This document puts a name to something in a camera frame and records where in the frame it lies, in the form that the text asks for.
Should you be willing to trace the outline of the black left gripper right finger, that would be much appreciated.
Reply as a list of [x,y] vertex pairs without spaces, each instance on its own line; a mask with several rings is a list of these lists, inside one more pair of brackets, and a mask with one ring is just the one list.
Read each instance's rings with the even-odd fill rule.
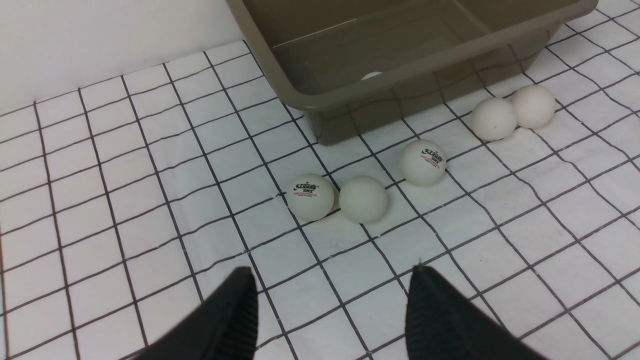
[[436,269],[416,265],[406,306],[410,360],[544,360],[491,320]]

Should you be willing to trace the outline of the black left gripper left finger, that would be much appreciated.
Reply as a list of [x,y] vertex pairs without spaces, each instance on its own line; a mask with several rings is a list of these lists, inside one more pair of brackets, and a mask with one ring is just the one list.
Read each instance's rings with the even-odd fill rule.
[[258,289],[252,270],[234,269],[220,286],[137,360],[253,360],[258,346]]

